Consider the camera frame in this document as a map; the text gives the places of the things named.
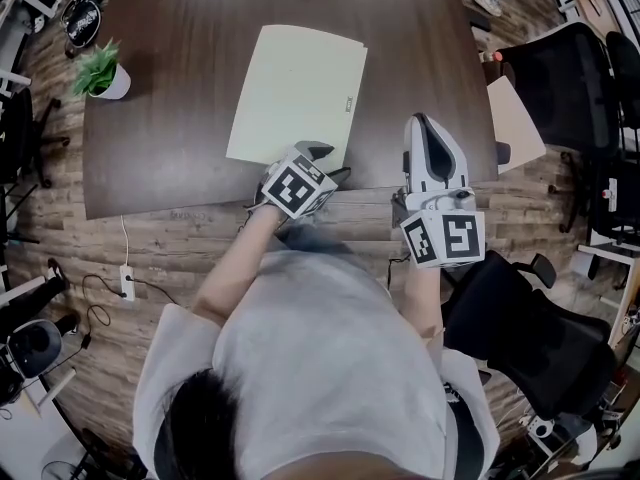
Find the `potted plant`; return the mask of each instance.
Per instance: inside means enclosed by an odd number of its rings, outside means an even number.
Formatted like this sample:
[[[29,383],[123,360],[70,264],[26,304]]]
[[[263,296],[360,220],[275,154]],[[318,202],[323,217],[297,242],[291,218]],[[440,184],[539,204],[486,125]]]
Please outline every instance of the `potted plant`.
[[[131,77],[118,64],[118,45],[110,39],[104,48],[96,47],[91,55],[83,55],[73,92],[94,98],[119,100],[131,87]]]

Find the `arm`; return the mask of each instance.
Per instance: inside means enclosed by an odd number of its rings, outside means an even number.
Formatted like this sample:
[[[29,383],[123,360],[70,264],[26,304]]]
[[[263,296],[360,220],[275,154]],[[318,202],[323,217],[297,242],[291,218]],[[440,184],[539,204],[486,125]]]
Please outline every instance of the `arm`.
[[[247,225],[198,290],[193,312],[219,325],[231,313],[253,283],[262,256],[282,219],[275,206],[258,208]]]
[[[440,308],[440,269],[418,269],[411,263],[404,287],[405,300],[400,310],[418,334],[430,339],[442,331]]]

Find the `dark wood tabletop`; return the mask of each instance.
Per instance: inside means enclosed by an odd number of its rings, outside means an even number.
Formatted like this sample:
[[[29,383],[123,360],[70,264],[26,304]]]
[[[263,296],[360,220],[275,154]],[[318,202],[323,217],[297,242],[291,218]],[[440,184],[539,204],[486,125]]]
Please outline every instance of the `dark wood tabletop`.
[[[120,42],[132,85],[120,101],[87,99],[87,218],[253,196],[264,166],[225,153],[258,34],[270,24],[369,49],[344,188],[404,183],[404,125],[419,111],[458,140],[472,181],[497,178],[489,99],[460,0],[110,0],[98,43]]]

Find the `gray t-shirt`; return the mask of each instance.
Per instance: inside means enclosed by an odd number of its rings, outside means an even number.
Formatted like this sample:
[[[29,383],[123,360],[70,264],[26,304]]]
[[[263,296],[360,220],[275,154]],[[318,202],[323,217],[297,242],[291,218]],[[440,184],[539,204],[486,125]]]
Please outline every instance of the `gray t-shirt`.
[[[155,442],[171,397],[213,366],[238,398],[242,479],[344,451],[445,478],[444,379],[471,410],[485,472],[499,441],[475,363],[448,350],[441,361],[439,373],[388,292],[363,269],[324,254],[269,253],[222,329],[179,306],[165,308],[136,392],[134,446],[155,474]]]

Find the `chair armrest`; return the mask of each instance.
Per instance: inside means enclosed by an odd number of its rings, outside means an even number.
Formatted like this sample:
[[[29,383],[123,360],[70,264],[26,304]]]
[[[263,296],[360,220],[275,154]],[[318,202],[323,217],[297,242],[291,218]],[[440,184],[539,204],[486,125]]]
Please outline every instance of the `chair armrest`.
[[[551,262],[542,254],[536,254],[536,257],[533,258],[530,265],[526,263],[513,263],[513,267],[522,272],[534,274],[547,288],[553,288],[556,282],[556,269],[553,268]]]
[[[507,165],[511,161],[511,146],[506,142],[496,141],[498,165]]]

